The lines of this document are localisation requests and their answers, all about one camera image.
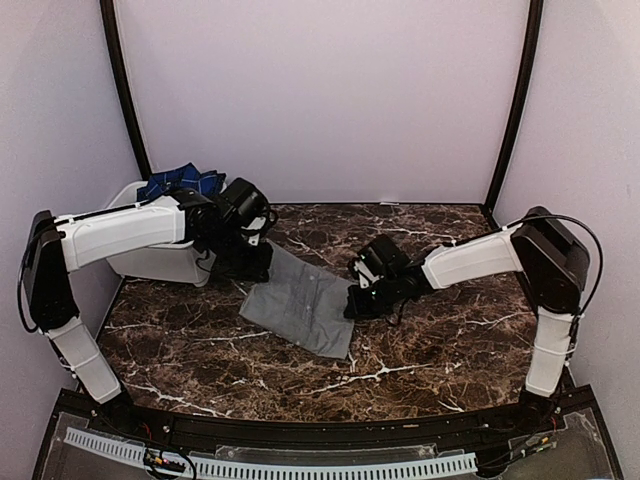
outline gray cloth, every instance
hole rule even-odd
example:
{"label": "gray cloth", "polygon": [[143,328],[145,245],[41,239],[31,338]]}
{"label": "gray cloth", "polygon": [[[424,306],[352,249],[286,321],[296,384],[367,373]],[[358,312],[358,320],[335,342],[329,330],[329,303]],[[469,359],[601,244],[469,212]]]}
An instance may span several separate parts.
{"label": "gray cloth", "polygon": [[351,282],[272,245],[269,281],[251,289],[240,315],[312,353],[345,358],[353,321],[342,312]]}

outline black frame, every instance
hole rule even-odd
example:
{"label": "black frame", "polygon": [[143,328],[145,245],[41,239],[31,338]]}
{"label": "black frame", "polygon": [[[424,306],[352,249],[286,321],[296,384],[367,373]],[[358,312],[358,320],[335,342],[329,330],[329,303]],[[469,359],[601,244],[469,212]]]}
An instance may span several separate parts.
{"label": "black frame", "polygon": [[496,168],[493,171],[493,178],[489,186],[487,198],[484,201],[484,208],[489,214],[493,214],[496,208],[498,197],[507,175],[509,162],[513,155],[513,147],[516,143],[520,122],[524,105],[527,100],[527,92],[529,91],[529,82],[531,80],[531,72],[533,71],[533,61],[536,56],[536,48],[538,46],[538,36],[540,34],[540,25],[542,23],[542,7],[544,0],[531,0],[529,4],[529,19],[527,20],[527,30],[524,37],[524,46],[522,48],[522,58],[520,59],[520,70],[518,71],[518,79],[516,81],[516,89],[513,93],[513,101],[511,102],[511,110],[509,111],[509,120],[502,139],[502,146],[496,162]]}
{"label": "black frame", "polygon": [[[529,3],[520,67],[500,153],[485,201],[482,204],[478,204],[489,227],[492,229],[498,228],[498,224],[493,217],[493,211],[504,184],[524,112],[542,22],[543,4],[544,0],[530,0]],[[122,113],[140,175],[146,180],[153,171],[142,139],[127,79],[114,1],[100,0],[100,6]],[[534,303],[526,279],[523,275],[520,275],[518,280],[533,307]],[[622,479],[620,464],[591,387],[587,385],[576,388],[566,371],[563,376],[563,384],[565,386],[561,400],[563,413],[587,407],[593,410],[603,441],[610,455],[609,458],[614,474],[616,478]],[[39,478],[40,473],[42,473],[46,459],[46,449],[60,412],[64,411],[84,416],[91,420],[90,426],[92,428],[114,433],[99,418],[92,418],[91,411],[94,408],[95,405],[89,397],[67,390],[61,391],[47,426],[33,474],[34,479]],[[366,422],[362,424],[252,422],[176,414],[144,407],[134,408],[145,419],[148,419],[154,438],[177,448],[184,447],[206,451],[211,450],[212,445],[224,444],[290,449],[357,449],[436,443],[440,451],[464,448],[466,451],[496,452],[507,450],[509,435],[494,433],[487,436],[486,433],[479,432],[477,427],[487,423],[487,419],[495,420],[509,417],[516,405],[505,405],[475,412],[437,417]],[[406,428],[407,424],[412,425],[412,428]],[[164,431],[163,426],[170,427],[169,433]]]}
{"label": "black frame", "polygon": [[[518,71],[518,79],[516,81],[515,92],[509,111],[509,119],[502,139],[502,146],[496,162],[491,184],[487,197],[482,204],[489,214],[493,214],[493,210],[500,196],[502,185],[509,168],[509,162],[513,153],[522,113],[527,99],[529,90],[529,82],[531,80],[531,72],[533,70],[533,62],[538,45],[538,36],[540,33],[540,24],[542,23],[542,7],[544,0],[530,0],[529,18],[527,20],[527,28],[524,37],[524,46],[522,49],[522,57],[520,59],[520,69]],[[129,80],[125,68],[124,57],[122,53],[122,45],[118,34],[118,21],[115,14],[114,0],[100,0],[100,8],[102,10],[102,23],[104,33],[107,40],[109,50],[109,58],[111,60],[111,69],[120,98],[120,107],[122,115],[127,125],[131,146],[135,153],[138,169],[143,180],[147,180],[153,170],[149,163],[149,157],[145,149],[142,138],[140,123],[136,115],[136,110],[131,96]]]}
{"label": "black frame", "polygon": [[122,45],[120,44],[120,36],[118,34],[118,20],[116,19],[115,6],[113,0],[100,0],[100,10],[102,12],[102,25],[104,27],[104,36],[107,40],[107,49],[109,50],[109,59],[111,60],[111,70],[113,79],[118,91],[120,99],[120,108],[122,116],[129,133],[129,141],[131,148],[136,157],[138,170],[143,180],[148,180],[152,174],[151,164],[147,156],[147,150],[142,139],[140,123],[136,115],[136,109],[129,88],[129,80],[127,79],[127,69],[124,64],[122,55]]}
{"label": "black frame", "polygon": [[[559,400],[562,414],[591,408],[609,455],[614,477],[622,479],[620,463],[591,387],[573,387],[566,373],[563,383],[564,392]],[[66,412],[87,418],[89,428],[121,435],[103,423],[100,417],[93,416],[92,411],[95,408],[95,403],[88,396],[61,390],[40,447],[33,480],[39,480],[42,475],[60,413]],[[485,458],[495,458],[508,451],[509,440],[519,435],[513,432],[487,432],[478,427],[485,423],[496,424],[509,418],[514,408],[517,407],[505,405],[469,413],[363,423],[254,422],[171,413],[145,407],[134,407],[133,413],[139,418],[144,418],[156,441],[186,450],[215,452],[219,446],[358,450],[435,444],[439,452],[464,449],[466,452],[475,452],[481,459],[483,455]],[[553,428],[552,424],[548,423],[545,430]],[[558,428],[563,427],[564,422],[561,420]]]}

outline blue cloth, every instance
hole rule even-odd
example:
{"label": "blue cloth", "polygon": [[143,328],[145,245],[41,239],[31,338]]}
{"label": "blue cloth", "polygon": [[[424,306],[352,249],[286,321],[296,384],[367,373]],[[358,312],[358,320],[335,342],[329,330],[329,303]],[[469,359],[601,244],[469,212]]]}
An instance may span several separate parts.
{"label": "blue cloth", "polygon": [[205,197],[220,193],[226,174],[216,170],[200,173],[192,163],[168,172],[155,173],[147,185],[138,189],[137,201],[155,200],[164,193],[179,188],[192,188]]}

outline white wall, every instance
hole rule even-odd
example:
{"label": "white wall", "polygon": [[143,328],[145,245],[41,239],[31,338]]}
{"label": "white wall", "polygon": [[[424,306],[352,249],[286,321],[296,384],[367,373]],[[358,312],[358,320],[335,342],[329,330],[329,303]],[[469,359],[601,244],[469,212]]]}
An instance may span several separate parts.
{"label": "white wall", "polygon": [[640,478],[638,25],[633,0],[546,2],[496,212],[504,222],[543,204],[583,219],[601,237],[604,281],[582,324],[572,370],[578,383],[594,387],[627,478]]}
{"label": "white wall", "polygon": [[527,0],[116,4],[156,169],[272,201],[484,201]]}
{"label": "white wall", "polygon": [[[0,478],[15,480],[31,478],[59,388],[72,385],[16,312],[31,219],[101,208],[137,176],[97,1],[0,3],[0,162]],[[73,277],[94,332],[117,283],[105,264]]]}

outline folded fabric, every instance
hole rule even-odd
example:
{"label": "folded fabric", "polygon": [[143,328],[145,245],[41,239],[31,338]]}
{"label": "folded fabric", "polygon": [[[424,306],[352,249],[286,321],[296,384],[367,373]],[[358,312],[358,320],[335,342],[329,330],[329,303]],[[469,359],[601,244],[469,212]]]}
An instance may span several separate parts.
{"label": "folded fabric", "polygon": [[155,200],[164,193],[179,188],[192,188],[205,197],[220,193],[226,175],[216,170],[200,173],[192,163],[170,170],[168,172],[151,175],[147,185],[138,189],[138,202]]}
{"label": "folded fabric", "polygon": [[255,285],[240,315],[316,355],[345,358],[353,321],[343,316],[351,282],[273,245],[269,281]]}

